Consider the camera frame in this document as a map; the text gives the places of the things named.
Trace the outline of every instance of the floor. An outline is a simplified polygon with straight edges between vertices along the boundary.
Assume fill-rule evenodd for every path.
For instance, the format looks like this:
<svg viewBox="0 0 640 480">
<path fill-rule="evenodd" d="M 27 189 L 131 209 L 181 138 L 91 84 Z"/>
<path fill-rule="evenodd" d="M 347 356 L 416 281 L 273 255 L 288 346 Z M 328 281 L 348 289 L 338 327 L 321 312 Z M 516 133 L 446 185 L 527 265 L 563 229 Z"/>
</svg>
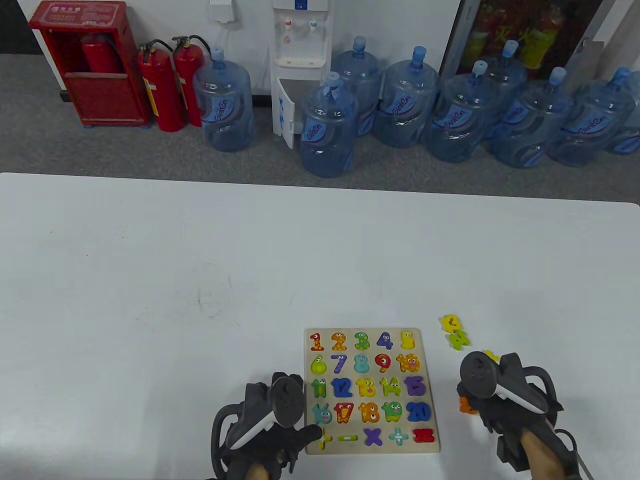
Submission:
<svg viewBox="0 0 640 480">
<path fill-rule="evenodd" d="M 270 109 L 256 109 L 258 138 L 249 149 L 222 154 L 204 145 L 194 127 L 174 134 L 155 126 L 83 129 L 42 56 L 0 55 L 0 85 L 0 172 L 640 203 L 637 156 L 602 154 L 581 170 L 545 159 L 520 171 L 484 152 L 450 165 L 423 147 L 394 150 L 367 137 L 358 140 L 353 171 L 324 180 L 307 173 L 298 153 L 273 135 Z"/>
</svg>

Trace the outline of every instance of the glass door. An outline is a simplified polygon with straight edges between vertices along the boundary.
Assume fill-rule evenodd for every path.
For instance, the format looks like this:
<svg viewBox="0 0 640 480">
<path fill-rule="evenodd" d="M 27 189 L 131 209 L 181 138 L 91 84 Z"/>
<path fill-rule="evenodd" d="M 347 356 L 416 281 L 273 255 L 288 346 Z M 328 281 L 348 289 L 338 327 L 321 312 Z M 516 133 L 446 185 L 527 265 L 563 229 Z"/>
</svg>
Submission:
<svg viewBox="0 0 640 480">
<path fill-rule="evenodd" d="M 470 72 L 476 60 L 499 55 L 507 40 L 529 78 L 548 78 L 554 67 L 570 71 L 614 0 L 465 0 L 449 39 L 441 74 Z"/>
</svg>

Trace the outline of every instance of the red fire extinguisher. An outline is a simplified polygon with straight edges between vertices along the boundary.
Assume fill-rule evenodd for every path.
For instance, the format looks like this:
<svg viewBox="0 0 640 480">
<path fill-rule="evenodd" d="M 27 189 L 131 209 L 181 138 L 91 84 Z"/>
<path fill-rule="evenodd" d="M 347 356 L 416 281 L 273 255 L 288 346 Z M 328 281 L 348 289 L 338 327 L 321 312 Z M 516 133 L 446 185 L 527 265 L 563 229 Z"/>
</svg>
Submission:
<svg viewBox="0 0 640 480">
<path fill-rule="evenodd" d="M 184 103 L 178 91 L 171 56 L 156 49 L 155 44 L 164 45 L 173 52 L 169 45 L 156 38 L 140 47 L 138 65 L 160 130 L 177 132 L 186 125 Z"/>
<path fill-rule="evenodd" d="M 89 68 L 95 74 L 121 74 L 122 62 L 106 35 L 85 35 L 80 39 Z"/>
<path fill-rule="evenodd" d="M 198 107 L 196 92 L 193 88 L 193 76 L 195 72 L 204 65 L 205 58 L 202 49 L 191 43 L 191 40 L 194 38 L 202 42 L 202 45 L 204 45 L 209 53 L 209 57 L 211 57 L 211 49 L 201 36 L 175 36 L 172 38 L 172 40 L 177 42 L 175 50 L 173 51 L 173 63 L 175 64 L 175 71 L 178 73 L 178 80 L 182 88 L 184 102 L 187 105 L 189 121 L 191 125 L 201 127 L 201 112 Z"/>
</svg>

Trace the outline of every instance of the water bottle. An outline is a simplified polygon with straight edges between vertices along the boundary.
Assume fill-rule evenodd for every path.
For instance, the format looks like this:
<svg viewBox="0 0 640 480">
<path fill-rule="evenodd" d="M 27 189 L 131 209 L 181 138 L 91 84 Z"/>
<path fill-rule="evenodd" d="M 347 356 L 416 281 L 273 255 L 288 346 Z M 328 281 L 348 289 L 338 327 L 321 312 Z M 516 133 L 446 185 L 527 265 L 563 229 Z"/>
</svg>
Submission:
<svg viewBox="0 0 640 480">
<path fill-rule="evenodd" d="M 575 107 L 558 135 L 548 143 L 547 155 L 567 166 L 592 162 L 633 112 L 636 103 L 624 88 L 630 75 L 619 68 L 609 82 L 593 81 L 575 96 Z"/>
<path fill-rule="evenodd" d="M 498 101 L 493 109 L 491 124 L 487 139 L 493 138 L 496 128 L 500 125 L 504 114 L 507 113 L 513 99 L 516 97 L 518 87 L 527 81 L 527 70 L 513 55 L 518 49 L 518 42 L 507 40 L 499 57 L 486 58 L 486 75 L 498 85 Z"/>
<path fill-rule="evenodd" d="M 630 155 L 640 148 L 640 72 L 629 75 L 627 88 L 636 102 L 636 108 L 605 148 L 616 155 Z"/>
<path fill-rule="evenodd" d="M 492 150 L 502 163 L 515 168 L 536 166 L 550 138 L 566 122 L 573 108 L 571 95 L 559 85 L 566 70 L 556 67 L 548 81 L 528 82 L 499 125 Z"/>
<path fill-rule="evenodd" d="M 439 84 L 438 72 L 424 63 L 426 54 L 426 48 L 416 47 L 411 60 L 387 70 L 373 134 L 390 147 L 412 147 L 422 136 Z"/>
<path fill-rule="evenodd" d="M 255 138 L 251 79 L 244 67 L 225 60 L 222 48 L 196 73 L 193 86 L 205 141 L 220 152 L 237 152 Z"/>
<path fill-rule="evenodd" d="M 349 170 L 356 140 L 358 101 L 346 90 L 340 74 L 302 100 L 302 165 L 318 177 L 333 178 Z"/>
<path fill-rule="evenodd" d="M 344 52 L 333 62 L 333 70 L 340 74 L 344 87 L 358 99 L 359 137 L 373 128 L 382 83 L 378 59 L 364 51 L 366 44 L 366 38 L 357 36 L 353 39 L 353 50 Z"/>
<path fill-rule="evenodd" d="M 433 121 L 425 133 L 427 148 L 440 160 L 469 160 L 491 128 L 498 88 L 486 78 L 486 68 L 486 62 L 478 60 L 472 73 L 456 75 L 444 83 Z"/>
</svg>

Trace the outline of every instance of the bottle label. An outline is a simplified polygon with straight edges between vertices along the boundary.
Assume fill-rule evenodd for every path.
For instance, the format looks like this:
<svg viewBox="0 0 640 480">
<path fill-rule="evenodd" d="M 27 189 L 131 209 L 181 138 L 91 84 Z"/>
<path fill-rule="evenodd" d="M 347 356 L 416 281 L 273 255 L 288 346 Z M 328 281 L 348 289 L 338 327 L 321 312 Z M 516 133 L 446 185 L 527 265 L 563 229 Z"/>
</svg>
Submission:
<svg viewBox="0 0 640 480">
<path fill-rule="evenodd" d="M 369 110 L 368 112 L 365 112 L 364 114 L 360 115 L 360 122 L 358 124 L 359 137 L 371 132 L 371 129 L 373 128 L 373 122 L 376 118 L 375 114 L 376 114 L 376 108 L 373 107 L 372 110 Z"/>
<path fill-rule="evenodd" d="M 226 97 L 213 97 L 211 99 L 211 113 L 206 117 L 202 117 L 203 122 L 213 124 L 214 122 L 221 122 L 226 117 L 231 115 L 236 104 L 236 98 L 233 95 Z"/>
<path fill-rule="evenodd" d="M 545 154 L 545 149 L 539 147 L 534 147 L 527 152 L 524 152 L 524 155 L 520 157 L 520 162 L 523 168 L 531 168 L 532 166 L 536 166 L 540 163 L 542 159 L 542 155 Z"/>
<path fill-rule="evenodd" d="M 415 97 L 406 92 L 396 92 L 393 103 L 383 110 L 389 115 L 403 115 L 415 106 Z"/>
<path fill-rule="evenodd" d="M 471 110 L 452 105 L 449 112 L 439 120 L 433 119 L 433 124 L 444 129 L 455 129 L 467 123 L 473 115 Z"/>
<path fill-rule="evenodd" d="M 326 134 L 326 125 L 322 122 L 316 122 L 315 120 L 307 119 L 307 126 L 305 132 L 302 134 L 302 141 L 315 143 L 324 138 Z"/>
<path fill-rule="evenodd" d="M 502 121 L 508 125 L 518 125 L 527 117 L 528 114 L 529 109 L 518 102 L 518 100 L 514 100 L 511 104 L 511 108 L 509 108 L 509 111 L 504 115 Z"/>
<path fill-rule="evenodd" d="M 600 132 L 611 125 L 613 118 L 606 113 L 590 111 L 587 115 L 581 115 L 576 121 L 565 125 L 563 130 L 569 133 L 579 133 L 583 135 L 592 135 Z"/>
<path fill-rule="evenodd" d="M 640 148 L 640 136 L 621 141 L 613 148 L 613 151 L 617 154 L 628 155 L 634 153 L 638 148 Z"/>
</svg>

